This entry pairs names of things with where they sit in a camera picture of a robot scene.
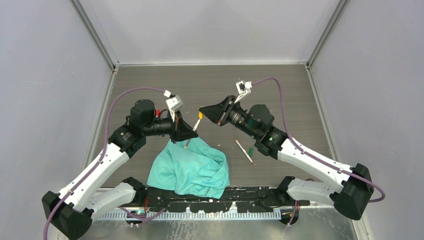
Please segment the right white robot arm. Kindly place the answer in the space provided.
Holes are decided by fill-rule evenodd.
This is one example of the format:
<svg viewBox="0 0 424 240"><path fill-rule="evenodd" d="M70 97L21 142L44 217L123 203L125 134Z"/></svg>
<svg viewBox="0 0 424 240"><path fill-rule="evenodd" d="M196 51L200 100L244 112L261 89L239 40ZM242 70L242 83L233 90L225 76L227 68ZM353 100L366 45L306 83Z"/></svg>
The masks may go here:
<svg viewBox="0 0 424 240"><path fill-rule="evenodd" d="M275 117L264 104L244 110L234 95L222 102L199 108L199 112L217 126L231 124L255 140L264 156L294 165L317 181L285 176L276 190L283 205L311 201L333 206L340 214L360 220L374 193L369 169L358 163L352 167L322 156L301 145L273 125Z"/></svg>

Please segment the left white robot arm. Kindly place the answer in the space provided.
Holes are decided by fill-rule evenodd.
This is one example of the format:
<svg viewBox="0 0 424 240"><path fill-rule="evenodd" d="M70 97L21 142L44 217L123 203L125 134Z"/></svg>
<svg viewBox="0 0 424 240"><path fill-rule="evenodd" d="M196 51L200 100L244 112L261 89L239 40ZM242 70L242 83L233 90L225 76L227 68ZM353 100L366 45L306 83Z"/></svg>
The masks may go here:
<svg viewBox="0 0 424 240"><path fill-rule="evenodd" d="M96 195L96 192L112 173L146 144L147 137L168 135L172 143L198 137L183 120L181 98L172 95L165 102L169 116L161 118L151 100L138 100L125 123L111 134L106 146L87 168L59 192L48 191L42 197L48 224L55 226L69 240L78 240L102 215L122 205L138 207L147 201L145 185L133 177L124 179L104 193Z"/></svg>

